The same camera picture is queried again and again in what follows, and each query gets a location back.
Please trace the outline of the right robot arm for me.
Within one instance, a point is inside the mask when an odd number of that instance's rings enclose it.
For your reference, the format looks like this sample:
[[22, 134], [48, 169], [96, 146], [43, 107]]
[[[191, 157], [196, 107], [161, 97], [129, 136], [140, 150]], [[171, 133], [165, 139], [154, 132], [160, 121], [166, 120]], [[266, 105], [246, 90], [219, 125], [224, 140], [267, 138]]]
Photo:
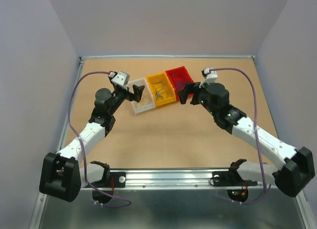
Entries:
[[234, 135], [256, 149], [259, 149], [270, 161], [270, 165], [257, 165], [239, 160], [233, 163], [228, 179], [233, 184], [244, 180], [260, 181], [277, 188], [289, 197], [296, 197], [314, 178], [315, 168], [312, 152], [288, 145], [272, 136], [255, 124], [243, 111], [229, 101], [229, 92], [220, 83], [186, 83], [178, 92], [181, 104], [185, 104], [192, 95], [192, 105], [202, 105], [213, 117], [221, 129]]

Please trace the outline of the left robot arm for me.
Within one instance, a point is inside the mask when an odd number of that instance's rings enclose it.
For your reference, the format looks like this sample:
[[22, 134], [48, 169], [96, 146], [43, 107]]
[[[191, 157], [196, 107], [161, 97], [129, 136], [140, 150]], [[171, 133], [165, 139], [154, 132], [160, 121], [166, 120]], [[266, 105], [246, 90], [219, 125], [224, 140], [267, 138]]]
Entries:
[[128, 100], [140, 102], [144, 86], [114, 85], [114, 90], [101, 88], [95, 94], [91, 118], [81, 133], [57, 153], [48, 153], [43, 160], [39, 191], [58, 199], [72, 202], [81, 188], [90, 183], [114, 186], [109, 165], [97, 161], [87, 163], [86, 153], [103, 140], [112, 130], [114, 113]]

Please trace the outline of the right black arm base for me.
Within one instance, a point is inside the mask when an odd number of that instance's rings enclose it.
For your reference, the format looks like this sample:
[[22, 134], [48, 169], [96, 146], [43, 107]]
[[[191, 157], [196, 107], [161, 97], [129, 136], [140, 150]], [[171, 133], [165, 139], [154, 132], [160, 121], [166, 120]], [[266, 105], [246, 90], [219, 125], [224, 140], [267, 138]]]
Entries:
[[215, 171], [209, 179], [209, 184], [215, 187], [229, 186], [257, 186], [258, 183], [252, 180], [243, 180], [237, 172], [231, 171]]

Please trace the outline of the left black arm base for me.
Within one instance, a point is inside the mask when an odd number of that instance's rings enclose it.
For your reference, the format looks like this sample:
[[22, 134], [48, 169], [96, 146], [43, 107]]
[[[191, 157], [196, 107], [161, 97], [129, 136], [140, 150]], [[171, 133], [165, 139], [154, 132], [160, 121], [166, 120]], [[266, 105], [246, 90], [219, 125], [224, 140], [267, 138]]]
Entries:
[[124, 188], [126, 172], [115, 170], [88, 171], [88, 182], [98, 188]]

